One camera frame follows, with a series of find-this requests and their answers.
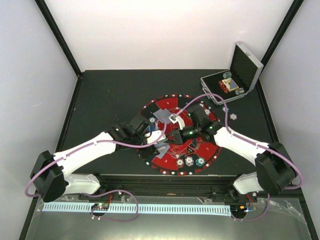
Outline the clear round dealer button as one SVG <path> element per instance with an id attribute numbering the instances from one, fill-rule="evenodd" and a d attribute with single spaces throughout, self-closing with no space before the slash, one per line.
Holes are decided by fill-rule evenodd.
<path id="1" fill-rule="evenodd" d="M 176 159 L 178 159 L 182 153 L 183 151 L 177 146 L 170 149 L 170 154 Z"/>

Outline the black triangular marker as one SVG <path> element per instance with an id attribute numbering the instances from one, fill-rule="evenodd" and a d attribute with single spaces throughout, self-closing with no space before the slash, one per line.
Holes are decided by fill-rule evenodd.
<path id="1" fill-rule="evenodd" d="M 185 156 L 190 156 L 195 154 L 197 151 L 190 146 L 186 147 Z"/>

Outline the blue playing card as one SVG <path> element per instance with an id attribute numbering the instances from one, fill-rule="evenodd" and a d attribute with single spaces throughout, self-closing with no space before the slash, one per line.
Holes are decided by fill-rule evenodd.
<path id="1" fill-rule="evenodd" d="M 169 119 L 169 117 L 171 116 L 172 114 L 171 114 L 171 112 L 169 112 L 169 111 L 162 111 L 160 114 L 159 114 L 159 117 L 161 118 L 161 119 L 164 119 L 165 121 L 170 121 L 170 119 Z"/>
<path id="2" fill-rule="evenodd" d="M 159 158 L 159 159 L 162 159 L 163 156 L 167 153 L 168 150 L 169 150 L 168 148 L 158 148 L 157 149 L 158 155 L 156 157 Z"/>
<path id="3" fill-rule="evenodd" d="M 162 111 L 169 111 L 168 109 L 159 109 L 159 110 L 157 110 L 157 111 L 155 111 L 154 113 L 153 113 L 153 115 L 157 118 L 157 119 L 161 119 L 160 118 L 160 113 L 162 112 Z"/>

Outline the grey white chip stack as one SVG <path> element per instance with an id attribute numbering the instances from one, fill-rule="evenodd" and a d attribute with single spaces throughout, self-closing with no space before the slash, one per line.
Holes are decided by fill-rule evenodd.
<path id="1" fill-rule="evenodd" d="M 237 119 L 237 115 L 234 114 L 234 113 L 232 113 L 232 114 L 230 114 L 229 118 L 230 118 L 231 120 L 235 121 L 235 120 Z"/>

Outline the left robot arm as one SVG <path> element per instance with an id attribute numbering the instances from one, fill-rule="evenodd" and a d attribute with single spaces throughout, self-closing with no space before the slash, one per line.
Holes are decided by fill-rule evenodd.
<path id="1" fill-rule="evenodd" d="M 124 148 L 150 150 L 164 138 L 164 130 L 152 129 L 152 123 L 138 114 L 130 122 L 113 125 L 68 150 L 53 154 L 46 150 L 39 154 L 24 193 L 27 197 L 41 197 L 45 203 L 70 194 L 101 200 L 107 195 L 107 186 L 96 174 L 76 174 L 76 170 Z"/>

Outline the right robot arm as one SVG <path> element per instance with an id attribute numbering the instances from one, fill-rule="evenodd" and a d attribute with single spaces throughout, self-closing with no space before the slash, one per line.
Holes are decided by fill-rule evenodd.
<path id="1" fill-rule="evenodd" d="M 176 113 L 169 116 L 179 128 L 169 133 L 173 139 L 170 143 L 181 145 L 188 140 L 201 137 L 203 141 L 225 148 L 255 166 L 255 171 L 242 174 L 228 187 L 228 198 L 240 201 L 246 194 L 263 191 L 278 195 L 289 189 L 298 172 L 294 169 L 286 148 L 279 142 L 272 144 L 256 141 L 227 128 L 217 120 L 211 120 L 204 108 L 193 105 L 187 109 L 192 124 L 185 125 L 184 120 Z"/>

